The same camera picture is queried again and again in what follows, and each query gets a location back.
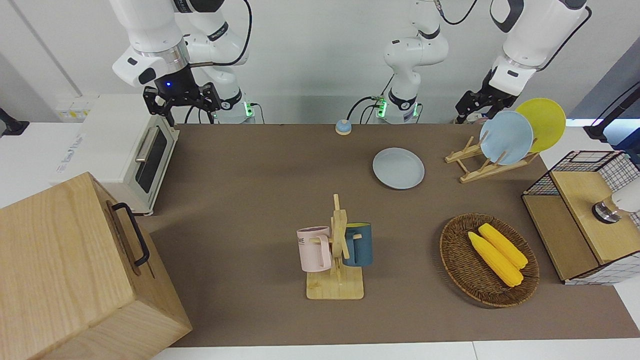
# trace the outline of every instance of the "oven handle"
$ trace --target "oven handle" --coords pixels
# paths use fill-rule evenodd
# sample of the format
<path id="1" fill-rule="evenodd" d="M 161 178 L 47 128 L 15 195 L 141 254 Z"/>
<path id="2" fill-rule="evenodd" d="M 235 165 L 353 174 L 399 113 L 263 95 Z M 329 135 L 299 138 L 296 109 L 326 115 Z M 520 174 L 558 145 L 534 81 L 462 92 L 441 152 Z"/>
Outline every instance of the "oven handle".
<path id="1" fill-rule="evenodd" d="M 137 163 L 146 163 L 147 160 L 149 160 L 149 154 L 151 153 L 151 148 L 153 148 L 153 145 L 156 142 L 156 138 L 159 133 L 160 133 L 160 127 L 158 126 L 151 127 L 147 131 L 147 135 L 145 136 L 145 141 L 142 142 L 140 151 L 138 151 L 138 155 L 136 155 Z"/>

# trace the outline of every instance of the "corn on the cob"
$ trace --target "corn on the cob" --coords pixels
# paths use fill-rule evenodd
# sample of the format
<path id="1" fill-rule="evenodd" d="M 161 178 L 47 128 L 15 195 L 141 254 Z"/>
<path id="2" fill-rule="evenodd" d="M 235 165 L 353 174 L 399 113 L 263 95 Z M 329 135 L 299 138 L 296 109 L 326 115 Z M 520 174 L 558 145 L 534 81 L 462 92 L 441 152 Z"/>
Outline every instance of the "corn on the cob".
<path id="1" fill-rule="evenodd" d="M 480 235 L 490 242 L 498 251 L 509 260 L 513 266 L 521 269 L 527 265 L 529 260 L 516 248 L 509 239 L 500 234 L 491 224 L 484 223 L 478 228 Z"/>
<path id="2" fill-rule="evenodd" d="M 478 254 L 480 254 L 484 262 L 489 265 L 491 270 L 493 270 L 507 286 L 512 288 L 522 283 L 524 277 L 520 271 L 493 247 L 493 245 L 476 233 L 469 232 L 468 236 L 474 249 L 478 251 Z"/>

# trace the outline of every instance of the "wicker basket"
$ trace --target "wicker basket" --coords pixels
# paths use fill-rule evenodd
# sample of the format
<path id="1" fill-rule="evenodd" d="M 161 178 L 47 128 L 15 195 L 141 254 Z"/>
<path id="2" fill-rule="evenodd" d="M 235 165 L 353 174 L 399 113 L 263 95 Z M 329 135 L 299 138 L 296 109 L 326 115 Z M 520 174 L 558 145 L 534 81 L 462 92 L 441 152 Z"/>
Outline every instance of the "wicker basket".
<path id="1" fill-rule="evenodd" d="M 500 231 L 527 257 L 521 269 L 522 284 L 510 288 L 484 262 L 471 245 L 468 231 L 477 234 L 485 222 Z M 464 214 L 447 223 L 440 237 L 440 257 L 453 282 L 473 299 L 493 307 L 509 307 L 525 302 L 538 287 L 540 270 L 529 244 L 507 223 L 484 214 Z"/>

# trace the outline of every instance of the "dark teal mug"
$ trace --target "dark teal mug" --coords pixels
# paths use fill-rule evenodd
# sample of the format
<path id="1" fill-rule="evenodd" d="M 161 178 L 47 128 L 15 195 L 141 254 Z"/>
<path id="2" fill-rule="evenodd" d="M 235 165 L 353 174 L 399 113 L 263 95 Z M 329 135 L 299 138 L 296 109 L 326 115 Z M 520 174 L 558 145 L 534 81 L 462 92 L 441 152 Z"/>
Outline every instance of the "dark teal mug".
<path id="1" fill-rule="evenodd" d="M 348 223 L 344 238 L 347 241 L 347 249 L 349 249 L 349 259 L 345 259 L 343 255 L 343 264 L 347 266 L 367 266 L 373 263 L 370 223 Z"/>

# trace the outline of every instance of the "pink mug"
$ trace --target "pink mug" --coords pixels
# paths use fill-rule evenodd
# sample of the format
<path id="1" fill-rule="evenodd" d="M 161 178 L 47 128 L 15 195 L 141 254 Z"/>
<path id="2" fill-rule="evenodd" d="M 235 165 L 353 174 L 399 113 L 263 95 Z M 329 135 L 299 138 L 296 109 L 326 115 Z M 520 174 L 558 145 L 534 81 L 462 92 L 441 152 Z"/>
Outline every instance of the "pink mug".
<path id="1" fill-rule="evenodd" d="M 328 226 L 306 227 L 296 231 L 300 263 L 305 272 L 325 271 L 332 266 L 331 248 L 329 248 Z"/>

